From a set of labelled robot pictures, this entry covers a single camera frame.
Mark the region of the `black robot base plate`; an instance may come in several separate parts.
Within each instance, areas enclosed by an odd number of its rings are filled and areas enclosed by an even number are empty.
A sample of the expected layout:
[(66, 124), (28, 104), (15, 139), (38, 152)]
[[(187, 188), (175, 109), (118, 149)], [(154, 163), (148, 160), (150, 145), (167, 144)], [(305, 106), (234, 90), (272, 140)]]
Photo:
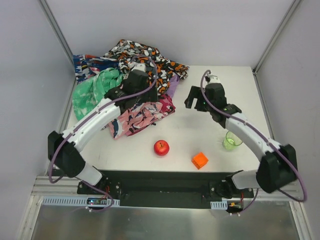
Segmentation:
[(209, 209), (222, 199), (249, 199), (249, 188), (231, 188), (230, 172), (170, 172), (104, 170), (98, 189), (122, 207)]

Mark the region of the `light pink navy patterned cloth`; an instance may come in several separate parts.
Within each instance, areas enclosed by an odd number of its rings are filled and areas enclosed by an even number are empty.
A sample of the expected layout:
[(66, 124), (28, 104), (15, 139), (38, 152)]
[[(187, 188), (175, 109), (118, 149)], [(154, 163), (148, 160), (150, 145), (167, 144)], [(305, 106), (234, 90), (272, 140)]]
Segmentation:
[(108, 124), (111, 136), (113, 139), (128, 136), (161, 120), (164, 116), (162, 106), (160, 102), (137, 103)]

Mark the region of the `orange black camouflage cloth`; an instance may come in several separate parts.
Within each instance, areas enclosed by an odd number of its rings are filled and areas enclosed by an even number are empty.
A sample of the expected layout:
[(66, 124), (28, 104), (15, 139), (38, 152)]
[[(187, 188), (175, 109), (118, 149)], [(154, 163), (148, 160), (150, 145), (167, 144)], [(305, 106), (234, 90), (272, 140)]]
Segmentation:
[(159, 96), (168, 91), (171, 78), (178, 77), (184, 80), (188, 77), (189, 67), (187, 65), (165, 58), (156, 47), (132, 40), (121, 39), (103, 56), (118, 61), (118, 68), (124, 79), (128, 78), (131, 71), (129, 63), (145, 64), (150, 83), (155, 75), (158, 76), (155, 87)]

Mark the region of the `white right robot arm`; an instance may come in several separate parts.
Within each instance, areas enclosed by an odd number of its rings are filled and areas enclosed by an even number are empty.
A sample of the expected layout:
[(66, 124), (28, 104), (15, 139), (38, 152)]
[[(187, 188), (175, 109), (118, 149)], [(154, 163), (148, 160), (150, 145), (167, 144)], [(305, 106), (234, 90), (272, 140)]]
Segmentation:
[(210, 83), (205, 89), (192, 86), (184, 101), (185, 107), (191, 108), (193, 102), (197, 111), (210, 113), (216, 123), (240, 138), (259, 160), (258, 169), (239, 170), (228, 176), (226, 181), (231, 187), (260, 188), (270, 194), (297, 180), (295, 149), (254, 130), (242, 110), (227, 103), (222, 84)]

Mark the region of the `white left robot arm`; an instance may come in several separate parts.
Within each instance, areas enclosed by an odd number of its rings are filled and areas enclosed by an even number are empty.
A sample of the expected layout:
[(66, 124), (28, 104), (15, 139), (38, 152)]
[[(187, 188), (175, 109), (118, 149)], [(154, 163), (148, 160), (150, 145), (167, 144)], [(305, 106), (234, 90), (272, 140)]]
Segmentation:
[(111, 121), (137, 103), (156, 101), (155, 82), (141, 67), (134, 67), (120, 86), (107, 91), (100, 102), (74, 126), (62, 133), (52, 131), (47, 137), (50, 161), (48, 175), (57, 166), (62, 174), (77, 178), (91, 186), (97, 186), (103, 174), (87, 163), (81, 155), (89, 140)]

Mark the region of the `magenta pink camouflage cloth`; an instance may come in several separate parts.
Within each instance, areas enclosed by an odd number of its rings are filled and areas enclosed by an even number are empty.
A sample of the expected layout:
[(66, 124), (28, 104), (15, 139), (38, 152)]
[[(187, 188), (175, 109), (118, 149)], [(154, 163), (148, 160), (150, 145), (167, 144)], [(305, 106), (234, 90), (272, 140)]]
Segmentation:
[(159, 121), (173, 114), (176, 110), (176, 107), (173, 104), (172, 98), (167, 93), (159, 96), (158, 100), (159, 103), (162, 104), (159, 112), (156, 115), (156, 119)]

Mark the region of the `purple cloth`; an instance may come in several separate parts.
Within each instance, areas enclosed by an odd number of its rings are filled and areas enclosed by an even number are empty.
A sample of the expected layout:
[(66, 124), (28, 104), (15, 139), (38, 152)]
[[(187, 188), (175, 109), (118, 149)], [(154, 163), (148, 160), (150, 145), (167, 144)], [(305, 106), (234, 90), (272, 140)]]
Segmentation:
[(174, 94), (175, 94), (175, 91), (177, 89), (177, 86), (179, 84), (179, 81), (180, 81), (180, 77), (175, 74), (173, 77), (171, 77), (169, 79), (169, 87), (166, 91), (166, 94), (170, 97), (170, 98), (173, 98)]

